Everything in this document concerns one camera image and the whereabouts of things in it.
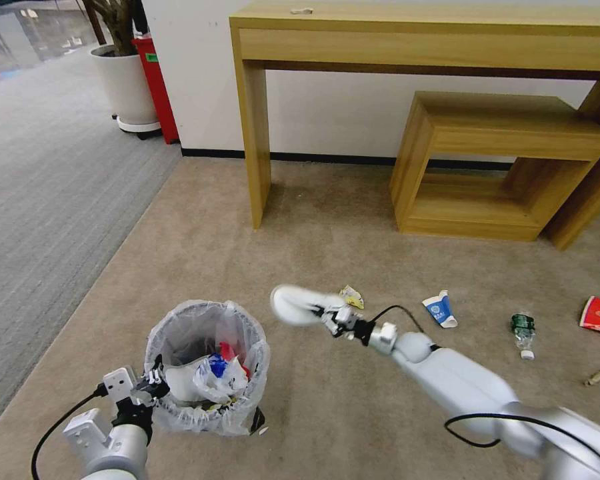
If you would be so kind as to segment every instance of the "floor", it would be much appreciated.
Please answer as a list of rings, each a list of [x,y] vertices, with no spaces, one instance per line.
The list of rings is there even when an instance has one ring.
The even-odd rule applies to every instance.
[[[0,413],[181,158],[117,128],[87,53],[0,81]]]
[[[2,5],[0,80],[95,41],[81,1],[20,1]]]
[[[0,479],[27,476],[46,428],[102,374],[139,369],[146,335],[186,299],[231,299],[263,325],[272,362],[261,404],[269,430],[225,439],[157,431],[149,477],[180,479],[520,479],[539,464],[503,446],[473,449],[447,434],[444,414],[390,360],[320,327],[293,329],[269,309],[287,282],[320,291],[350,283],[373,315],[412,309],[440,345],[500,374],[530,405],[564,405],[600,423],[600,333],[578,326],[600,295],[600,218],[566,252],[534,243],[400,235],[388,167],[273,162],[262,228],[252,230],[240,160],[188,158],[81,302],[0,418]],[[420,304],[449,290],[458,328],[439,328]],[[536,360],[524,362],[511,314],[537,321]],[[399,313],[387,319],[412,329]],[[111,412],[106,399],[92,402]],[[42,478],[79,478],[60,432]]]

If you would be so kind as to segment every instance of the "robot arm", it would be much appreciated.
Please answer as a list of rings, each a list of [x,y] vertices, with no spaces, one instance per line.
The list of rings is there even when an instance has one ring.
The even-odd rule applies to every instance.
[[[72,418],[63,432],[83,464],[83,480],[146,480],[153,405],[169,392],[161,356],[140,380],[131,367],[122,367],[106,374],[103,384],[117,407],[116,418],[108,422],[99,409],[91,409]]]
[[[271,308],[291,325],[323,323],[334,337],[358,338],[390,355],[451,417],[512,450],[545,458],[543,479],[600,480],[600,426],[562,408],[535,409],[518,401],[494,372],[464,355],[434,344],[424,333],[398,338],[396,327],[365,321],[335,295],[280,285]]]

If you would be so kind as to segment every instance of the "green plastic bottle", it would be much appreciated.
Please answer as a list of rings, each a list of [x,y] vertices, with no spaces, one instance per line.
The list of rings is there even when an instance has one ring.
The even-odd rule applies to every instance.
[[[535,355],[531,344],[535,338],[535,322],[532,317],[524,313],[511,316],[511,331],[515,335],[515,344],[520,349],[520,356],[524,360],[533,360]]]

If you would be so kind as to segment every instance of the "table drawer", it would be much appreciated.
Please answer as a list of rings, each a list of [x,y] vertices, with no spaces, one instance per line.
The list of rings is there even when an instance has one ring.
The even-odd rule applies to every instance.
[[[243,60],[446,65],[600,71],[600,34],[500,33],[489,26],[456,33],[240,29]]]

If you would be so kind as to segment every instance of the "blue trash item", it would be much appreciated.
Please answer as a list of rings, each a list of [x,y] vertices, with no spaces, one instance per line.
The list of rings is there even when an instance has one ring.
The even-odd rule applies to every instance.
[[[422,300],[422,304],[442,328],[454,328],[458,326],[458,320],[455,319],[451,312],[449,292],[447,290],[440,290],[439,295]]]
[[[222,374],[227,368],[227,362],[220,356],[219,353],[214,353],[209,356],[209,366],[216,378],[222,378]]]

